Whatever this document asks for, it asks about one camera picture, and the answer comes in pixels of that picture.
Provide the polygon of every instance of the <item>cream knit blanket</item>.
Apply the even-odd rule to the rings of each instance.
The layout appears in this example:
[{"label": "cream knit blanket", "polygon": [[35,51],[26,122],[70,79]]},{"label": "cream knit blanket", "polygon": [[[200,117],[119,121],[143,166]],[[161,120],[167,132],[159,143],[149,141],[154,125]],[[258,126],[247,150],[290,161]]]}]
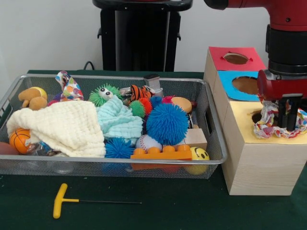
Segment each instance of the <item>cream knit blanket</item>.
[{"label": "cream knit blanket", "polygon": [[30,129],[31,143],[40,140],[70,157],[104,157],[104,136],[92,102],[68,101],[33,111],[25,108],[12,114],[8,135],[18,128]]}]

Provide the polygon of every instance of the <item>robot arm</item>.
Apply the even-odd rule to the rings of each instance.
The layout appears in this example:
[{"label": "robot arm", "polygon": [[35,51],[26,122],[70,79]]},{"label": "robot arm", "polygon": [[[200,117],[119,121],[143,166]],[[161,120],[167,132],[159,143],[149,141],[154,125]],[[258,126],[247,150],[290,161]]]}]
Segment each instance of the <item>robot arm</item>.
[{"label": "robot arm", "polygon": [[[204,0],[214,9],[264,7],[270,15],[266,51],[269,69],[258,75],[259,93],[279,102],[279,127],[295,129],[301,99],[307,98],[307,0]],[[292,109],[285,114],[284,104]]]}]

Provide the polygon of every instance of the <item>yellow handle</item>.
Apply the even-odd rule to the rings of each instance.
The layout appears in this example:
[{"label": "yellow handle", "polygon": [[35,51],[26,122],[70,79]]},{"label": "yellow handle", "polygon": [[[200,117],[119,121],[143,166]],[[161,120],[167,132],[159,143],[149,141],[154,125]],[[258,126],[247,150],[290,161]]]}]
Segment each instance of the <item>yellow handle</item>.
[{"label": "yellow handle", "polygon": [[61,209],[63,202],[79,202],[78,199],[65,199],[64,195],[67,190],[67,184],[62,184],[59,188],[58,194],[54,200],[54,207],[53,207],[53,218],[58,219],[61,216]]}]

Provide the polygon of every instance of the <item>yellow t-handle wrench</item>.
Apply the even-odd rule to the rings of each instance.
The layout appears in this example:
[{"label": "yellow t-handle wrench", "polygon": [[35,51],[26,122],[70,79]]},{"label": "yellow t-handle wrench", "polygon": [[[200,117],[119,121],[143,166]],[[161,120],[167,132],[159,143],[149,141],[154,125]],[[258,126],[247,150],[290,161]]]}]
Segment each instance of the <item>yellow t-handle wrench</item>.
[{"label": "yellow t-handle wrench", "polygon": [[140,205],[142,202],[126,202],[126,201],[104,201],[104,200],[79,200],[79,199],[66,199],[64,198],[64,195],[66,193],[66,190],[68,188],[68,185],[63,183],[61,187],[59,188],[58,194],[54,200],[54,206],[53,206],[53,218],[58,219],[61,216],[61,209],[62,209],[62,203],[63,202],[95,202],[95,203],[107,203],[107,204],[137,204]]}]

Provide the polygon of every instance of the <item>white wall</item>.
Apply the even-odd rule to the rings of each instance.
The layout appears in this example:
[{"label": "white wall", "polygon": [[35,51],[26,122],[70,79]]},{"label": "white wall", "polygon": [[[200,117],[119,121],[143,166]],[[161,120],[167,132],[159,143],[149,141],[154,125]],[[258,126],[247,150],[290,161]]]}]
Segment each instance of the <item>white wall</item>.
[{"label": "white wall", "polygon": [[[176,71],[203,71],[208,46],[264,50],[269,16],[264,9],[210,9],[202,0],[181,13]],[[91,0],[0,1],[0,92],[29,69],[102,68],[100,9]]]},{"label": "white wall", "polygon": [[266,28],[269,14],[264,8],[209,8],[203,0],[194,0],[181,12],[181,41],[177,43],[176,71],[204,71],[209,46],[255,47],[264,63]]}]

